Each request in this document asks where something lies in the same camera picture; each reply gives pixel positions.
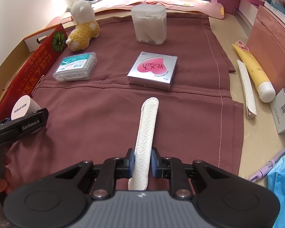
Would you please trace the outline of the person's left hand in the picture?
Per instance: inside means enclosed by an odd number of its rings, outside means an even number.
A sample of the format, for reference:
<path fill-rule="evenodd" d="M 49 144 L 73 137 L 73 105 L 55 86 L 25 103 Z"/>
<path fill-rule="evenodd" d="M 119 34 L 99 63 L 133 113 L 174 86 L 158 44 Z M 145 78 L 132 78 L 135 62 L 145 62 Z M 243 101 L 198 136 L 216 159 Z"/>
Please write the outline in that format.
<path fill-rule="evenodd" d="M 0 179 L 0 193 L 1 192 L 6 192 L 7 194 L 10 194 L 13 191 L 13 186 L 12 186 L 12 173 L 10 169 L 7 168 L 7 165 L 11 162 L 11 159 L 6 156 L 5 159 L 5 172 L 4 172 L 4 177 L 3 179 Z"/>

